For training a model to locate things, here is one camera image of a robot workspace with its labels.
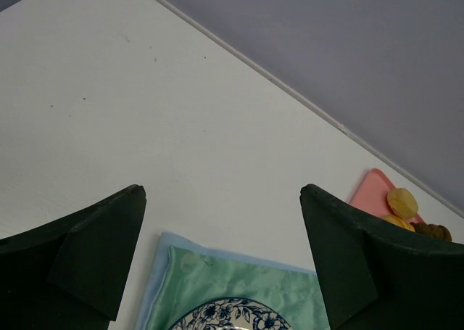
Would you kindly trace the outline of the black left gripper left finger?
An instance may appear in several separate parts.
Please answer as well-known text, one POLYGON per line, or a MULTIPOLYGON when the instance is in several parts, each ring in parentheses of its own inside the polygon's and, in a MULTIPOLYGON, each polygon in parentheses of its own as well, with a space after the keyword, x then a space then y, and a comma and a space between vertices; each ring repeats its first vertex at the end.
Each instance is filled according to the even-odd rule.
POLYGON ((2 329, 107 329, 115 321, 146 209, 131 185, 1 240, 2 329))

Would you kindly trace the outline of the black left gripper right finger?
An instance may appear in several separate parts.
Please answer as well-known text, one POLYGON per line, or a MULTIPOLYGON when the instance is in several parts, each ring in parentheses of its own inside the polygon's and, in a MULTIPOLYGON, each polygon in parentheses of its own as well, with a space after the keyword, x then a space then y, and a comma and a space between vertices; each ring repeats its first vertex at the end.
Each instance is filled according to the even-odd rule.
POLYGON ((408 231, 310 184, 300 203, 332 329, 461 329, 463 246, 408 231))

